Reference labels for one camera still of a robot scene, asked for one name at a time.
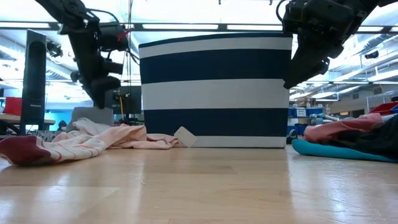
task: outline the pink fabric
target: pink fabric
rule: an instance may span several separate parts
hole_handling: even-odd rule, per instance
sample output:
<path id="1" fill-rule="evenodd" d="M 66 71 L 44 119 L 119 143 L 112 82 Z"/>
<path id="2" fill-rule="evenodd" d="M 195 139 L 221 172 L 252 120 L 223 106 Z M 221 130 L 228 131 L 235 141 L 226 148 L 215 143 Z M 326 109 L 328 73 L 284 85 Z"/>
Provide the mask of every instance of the pink fabric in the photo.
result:
<path id="1" fill-rule="evenodd" d="M 308 126 L 304 131 L 303 139 L 313 143 L 323 144 L 333 139 L 336 134 L 346 130 L 368 132 L 383 123 L 378 113 L 368 114 L 362 118 L 336 121 L 319 126 Z"/>
<path id="2" fill-rule="evenodd" d="M 170 149 L 179 147 L 176 137 L 147 134 L 145 126 L 106 127 L 88 119 L 73 123 L 81 131 L 59 134 L 53 142 L 37 136 L 19 136 L 0 141 L 0 157 L 11 164 L 31 166 L 88 159 L 105 149 Z"/>

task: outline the white card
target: white card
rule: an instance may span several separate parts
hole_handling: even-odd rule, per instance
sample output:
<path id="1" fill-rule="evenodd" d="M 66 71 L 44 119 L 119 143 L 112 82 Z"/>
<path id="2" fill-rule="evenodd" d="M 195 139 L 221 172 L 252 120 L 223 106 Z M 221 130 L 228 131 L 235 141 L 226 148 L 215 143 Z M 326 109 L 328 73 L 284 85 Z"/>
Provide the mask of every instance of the white card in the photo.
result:
<path id="1" fill-rule="evenodd" d="M 174 136 L 186 147 L 192 147 L 194 143 L 198 140 L 191 132 L 186 128 L 181 126 L 175 133 Z"/>

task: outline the red cloth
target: red cloth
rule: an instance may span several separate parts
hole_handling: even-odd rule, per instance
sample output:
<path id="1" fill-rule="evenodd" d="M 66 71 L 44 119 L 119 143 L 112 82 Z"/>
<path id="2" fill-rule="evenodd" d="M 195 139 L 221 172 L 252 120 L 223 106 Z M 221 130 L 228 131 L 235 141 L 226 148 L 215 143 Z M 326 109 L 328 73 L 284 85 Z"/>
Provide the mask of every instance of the red cloth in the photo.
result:
<path id="1" fill-rule="evenodd" d="M 324 144 L 342 131 L 358 130 L 368 132 L 381 124 L 383 124 L 383 120 L 380 114 L 367 114 L 362 118 L 336 121 L 319 126 L 308 126 L 304 131 L 303 139 L 313 143 Z"/>

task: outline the navy stripe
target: navy stripe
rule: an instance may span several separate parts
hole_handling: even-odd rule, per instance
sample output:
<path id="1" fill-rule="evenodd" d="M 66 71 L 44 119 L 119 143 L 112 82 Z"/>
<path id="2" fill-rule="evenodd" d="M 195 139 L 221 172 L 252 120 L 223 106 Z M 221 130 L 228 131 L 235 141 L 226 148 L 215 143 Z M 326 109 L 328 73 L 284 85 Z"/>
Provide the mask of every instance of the navy stripe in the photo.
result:
<path id="1" fill-rule="evenodd" d="M 290 50 L 205 50 L 141 59 L 141 83 L 242 78 L 283 78 Z"/>
<path id="2" fill-rule="evenodd" d="M 286 137 L 287 108 L 145 110 L 148 133 L 173 134 L 181 126 L 196 136 Z"/>
<path id="3" fill-rule="evenodd" d="M 284 34 L 282 32 L 250 32 L 250 33 L 232 33 L 232 34 L 211 34 L 211 35 L 198 35 L 193 37 L 179 37 L 167 40 L 158 40 L 155 42 L 140 44 L 139 48 L 151 47 L 160 44 L 169 44 L 185 41 L 195 40 L 211 40 L 211 39 L 223 39 L 223 38 L 236 38 L 236 37 L 293 37 L 291 34 Z"/>

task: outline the wooden floor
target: wooden floor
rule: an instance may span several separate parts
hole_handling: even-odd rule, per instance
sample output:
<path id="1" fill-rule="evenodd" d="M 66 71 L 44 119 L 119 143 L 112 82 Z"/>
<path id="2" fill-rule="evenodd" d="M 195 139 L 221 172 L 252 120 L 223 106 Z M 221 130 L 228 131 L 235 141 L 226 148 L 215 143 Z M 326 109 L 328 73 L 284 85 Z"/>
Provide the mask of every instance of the wooden floor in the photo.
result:
<path id="1" fill-rule="evenodd" d="M 398 223 L 398 166 L 283 149 L 108 150 L 0 160 L 0 223 Z"/>

